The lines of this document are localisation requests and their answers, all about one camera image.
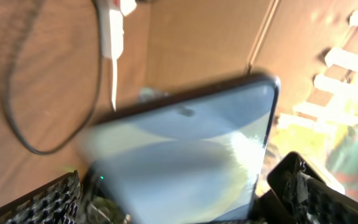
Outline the Samsung Galaxy smartphone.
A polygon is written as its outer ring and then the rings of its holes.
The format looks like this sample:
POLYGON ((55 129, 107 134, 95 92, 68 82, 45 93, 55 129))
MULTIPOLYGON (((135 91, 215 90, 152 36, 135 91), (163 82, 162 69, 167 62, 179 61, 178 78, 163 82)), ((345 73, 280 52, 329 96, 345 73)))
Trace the Samsung Galaxy smartphone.
POLYGON ((245 220, 279 93, 257 72, 166 96, 103 116, 81 150, 132 223, 245 220))

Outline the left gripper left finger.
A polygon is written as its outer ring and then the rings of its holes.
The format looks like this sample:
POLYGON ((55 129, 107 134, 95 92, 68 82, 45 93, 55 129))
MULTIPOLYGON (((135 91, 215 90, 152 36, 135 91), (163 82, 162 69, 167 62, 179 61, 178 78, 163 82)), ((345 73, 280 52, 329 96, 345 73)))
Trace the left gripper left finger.
POLYGON ((0 207, 0 223, 75 224, 82 186, 73 171, 0 207))

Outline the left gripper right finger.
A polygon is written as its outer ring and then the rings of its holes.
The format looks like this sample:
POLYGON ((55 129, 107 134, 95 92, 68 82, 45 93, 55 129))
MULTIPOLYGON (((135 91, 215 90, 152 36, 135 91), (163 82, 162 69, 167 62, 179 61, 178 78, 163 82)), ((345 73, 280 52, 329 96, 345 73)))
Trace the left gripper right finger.
POLYGON ((288 153, 267 182, 295 223, 358 223, 358 202, 336 190, 297 152, 288 153))

